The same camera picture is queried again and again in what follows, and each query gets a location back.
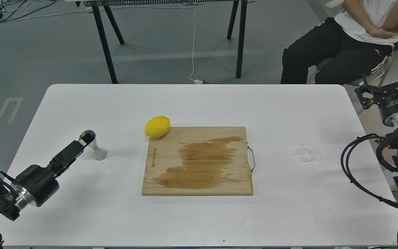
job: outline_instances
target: table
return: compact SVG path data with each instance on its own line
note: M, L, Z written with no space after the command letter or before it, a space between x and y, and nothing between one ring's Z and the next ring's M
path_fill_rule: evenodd
M171 126L245 126L256 156L253 196L142 196L144 127L158 115ZM27 206L14 222L0 215L6 246L397 244L398 210L341 170L343 148L364 135L342 86L52 85L8 174L45 167L87 129L107 158L96 161L86 148L42 207ZM308 163L294 154L304 140L319 149ZM368 143L350 167L364 187L393 200Z
M76 2L79 7L80 0L65 0L68 2ZM124 38L117 26L115 17L113 16L111 5L139 5L139 4L162 4L162 3L198 3L198 2L223 2L233 1L233 7L231 10L231 16L227 31L227 39L231 39L233 33L234 22L236 19L236 12L239 5L239 1L242 2L240 6L240 25L239 25L239 41L237 45L237 64L236 64L236 78L239 79L242 74L242 57L244 51L244 40L245 40L245 22L247 15L248 0L88 0L84 1L84 5L93 9L93 16L95 17L96 27L98 28L99 38L101 39L102 49L104 50L104 56L107 63L110 78L113 84L117 84L117 78L115 68L113 66L112 56L108 47L107 38L104 31L104 25L102 24L101 14L99 12L99 6L103 6L107 17L112 24L113 30L121 45L125 44Z

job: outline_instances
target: yellow lemon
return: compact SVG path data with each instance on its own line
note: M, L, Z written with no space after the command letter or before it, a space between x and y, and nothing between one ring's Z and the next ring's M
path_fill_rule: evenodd
M159 138L170 129L170 120L165 116L150 119L145 125L145 134L151 138Z

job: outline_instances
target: clear glass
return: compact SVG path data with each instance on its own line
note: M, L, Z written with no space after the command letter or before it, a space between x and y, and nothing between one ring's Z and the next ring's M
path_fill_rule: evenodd
M318 152L316 145L308 140L305 140L296 152L296 157L301 162L309 162L314 158Z

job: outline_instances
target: wooden cutting board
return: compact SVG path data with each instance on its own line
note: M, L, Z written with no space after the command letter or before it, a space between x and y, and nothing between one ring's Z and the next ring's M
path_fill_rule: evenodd
M142 195L253 195L245 127L170 127L150 139Z

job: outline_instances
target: person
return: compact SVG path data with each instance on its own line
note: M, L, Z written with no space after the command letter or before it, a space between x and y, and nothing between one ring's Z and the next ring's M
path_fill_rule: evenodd
M333 57L315 83L345 85L390 56L398 41L398 0L345 0L342 6L283 51L281 84L306 84L308 68Z

